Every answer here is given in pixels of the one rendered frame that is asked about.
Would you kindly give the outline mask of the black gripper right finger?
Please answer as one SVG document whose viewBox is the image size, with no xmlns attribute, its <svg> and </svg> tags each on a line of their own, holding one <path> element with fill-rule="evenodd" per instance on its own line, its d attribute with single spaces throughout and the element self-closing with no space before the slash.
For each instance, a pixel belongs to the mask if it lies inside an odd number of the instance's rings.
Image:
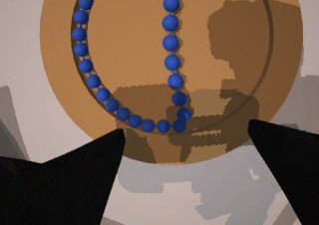
<svg viewBox="0 0 319 225">
<path fill-rule="evenodd" d="M 319 134 L 263 120 L 248 122 L 260 157 L 302 225 L 319 225 Z"/>
</svg>

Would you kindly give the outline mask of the blue bead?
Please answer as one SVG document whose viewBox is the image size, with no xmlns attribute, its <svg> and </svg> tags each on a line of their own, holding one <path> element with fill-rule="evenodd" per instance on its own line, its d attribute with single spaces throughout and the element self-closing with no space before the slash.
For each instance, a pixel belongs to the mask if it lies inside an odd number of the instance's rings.
<svg viewBox="0 0 319 225">
<path fill-rule="evenodd" d="M 164 35 L 162 39 L 162 46 L 165 50 L 175 50 L 178 45 L 179 41 L 177 37 L 175 37 L 174 35 Z"/>
<path fill-rule="evenodd" d="M 108 89 L 104 89 L 104 87 L 101 87 L 97 91 L 97 99 L 99 99 L 100 102 L 107 102 L 111 98 L 111 91 Z"/>
<path fill-rule="evenodd" d="M 100 77 L 97 77 L 95 74 L 91 74 L 87 77 L 87 85 L 88 87 L 92 87 L 92 89 L 95 89 L 100 85 Z"/>
<path fill-rule="evenodd" d="M 180 76 L 180 74 L 171 74 L 171 75 L 168 75 L 168 78 L 167 78 L 167 85 L 173 89 L 173 90 L 176 90 L 176 89 L 179 89 L 180 86 L 182 86 L 182 77 Z"/>
<path fill-rule="evenodd" d="M 188 109 L 176 111 L 176 120 L 180 122 L 188 122 L 191 118 L 191 113 Z"/>
<path fill-rule="evenodd" d="M 185 128 L 186 124 L 184 124 L 184 122 L 179 122 L 178 120 L 176 120 L 172 123 L 172 130 L 174 130 L 174 132 L 182 132 Z"/>
<path fill-rule="evenodd" d="M 141 129 L 145 132 L 152 132 L 152 130 L 155 129 L 155 123 L 147 118 L 147 120 L 144 120 L 143 124 L 141 124 Z"/>
<path fill-rule="evenodd" d="M 91 59 L 84 59 L 84 61 L 80 62 L 79 67 L 81 73 L 88 73 L 93 69 L 93 63 L 91 62 Z"/>
<path fill-rule="evenodd" d="M 79 6 L 85 11 L 92 9 L 93 0 L 79 0 Z"/>
<path fill-rule="evenodd" d="M 118 109 L 116 112 L 116 118 L 119 119 L 119 121 L 127 121 L 129 116 L 131 116 L 131 113 L 129 112 L 128 109 Z"/>
<path fill-rule="evenodd" d="M 159 122 L 157 122 L 157 129 L 159 130 L 159 133 L 167 133 L 169 128 L 170 125 L 168 125 L 168 122 L 166 120 L 160 120 Z"/>
<path fill-rule="evenodd" d="M 84 25 L 84 23 L 89 21 L 89 14 L 87 14 L 87 11 L 84 10 L 76 11 L 75 21 L 76 23 L 79 23 L 79 25 Z"/>
<path fill-rule="evenodd" d="M 107 101 L 107 104 L 105 105 L 105 107 L 107 107 L 107 110 L 109 111 L 109 113 L 115 113 L 116 110 L 119 109 L 119 102 L 116 101 L 116 99 L 109 99 Z"/>
<path fill-rule="evenodd" d="M 129 117 L 128 125 L 134 126 L 135 128 L 139 128 L 141 122 L 143 121 L 141 120 L 138 114 L 132 114 L 132 116 Z"/>
<path fill-rule="evenodd" d="M 179 7 L 179 0 L 163 0 L 162 2 L 164 9 L 167 11 L 174 11 Z"/>
<path fill-rule="evenodd" d="M 83 27 L 76 27 L 76 29 L 73 29 L 72 35 L 73 38 L 76 39 L 76 42 L 85 41 L 88 37 L 87 31 L 85 31 Z"/>
<path fill-rule="evenodd" d="M 186 95 L 178 91 L 178 93 L 171 95 L 171 102 L 177 107 L 182 107 L 186 103 Z"/>
<path fill-rule="evenodd" d="M 75 46 L 75 53 L 77 55 L 77 57 L 85 57 L 85 55 L 88 54 L 88 45 L 87 43 L 77 43 L 77 45 Z"/>
<path fill-rule="evenodd" d="M 167 31 L 174 31 L 175 29 L 178 29 L 178 21 L 176 21 L 176 18 L 174 15 L 166 15 L 166 17 L 162 18 L 162 22 L 160 22 L 162 25 L 162 28 Z"/>
<path fill-rule="evenodd" d="M 178 69 L 180 65 L 179 57 L 176 55 L 167 55 L 167 57 L 164 58 L 163 64 L 168 70 Z"/>
</svg>

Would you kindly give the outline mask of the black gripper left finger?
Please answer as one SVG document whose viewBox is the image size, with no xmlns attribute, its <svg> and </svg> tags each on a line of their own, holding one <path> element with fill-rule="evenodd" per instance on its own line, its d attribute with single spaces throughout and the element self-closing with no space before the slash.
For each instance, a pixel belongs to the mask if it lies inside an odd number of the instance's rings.
<svg viewBox="0 0 319 225">
<path fill-rule="evenodd" d="M 116 128 L 45 162 L 0 156 L 0 193 L 29 201 L 45 225 L 100 225 L 124 145 Z"/>
</svg>

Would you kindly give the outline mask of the round tan bead board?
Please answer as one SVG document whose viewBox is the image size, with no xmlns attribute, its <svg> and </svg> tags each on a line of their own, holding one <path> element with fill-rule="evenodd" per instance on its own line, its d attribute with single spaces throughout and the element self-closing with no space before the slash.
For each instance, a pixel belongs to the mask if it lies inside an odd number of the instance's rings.
<svg viewBox="0 0 319 225">
<path fill-rule="evenodd" d="M 180 110 L 171 102 L 162 46 L 168 31 L 160 22 L 170 11 L 163 0 L 93 0 L 83 29 L 88 37 L 85 59 L 100 88 L 111 91 L 119 109 L 157 125 L 176 121 Z M 75 53 L 72 31 L 79 27 L 79 0 L 44 0 L 40 18 L 40 51 L 49 86 L 91 138 L 116 128 L 125 135 L 124 154 L 149 164 L 189 165 L 237 149 L 250 140 L 251 120 L 271 121 L 294 85 L 303 49 L 303 23 L 298 0 L 179 0 L 172 13 L 179 45 L 175 69 L 186 95 L 183 109 L 191 118 L 182 132 L 169 128 L 145 132 L 119 121 L 97 99 L 97 87 L 81 73 L 83 57 Z M 129 117 L 131 117 L 129 116 Z"/>
</svg>

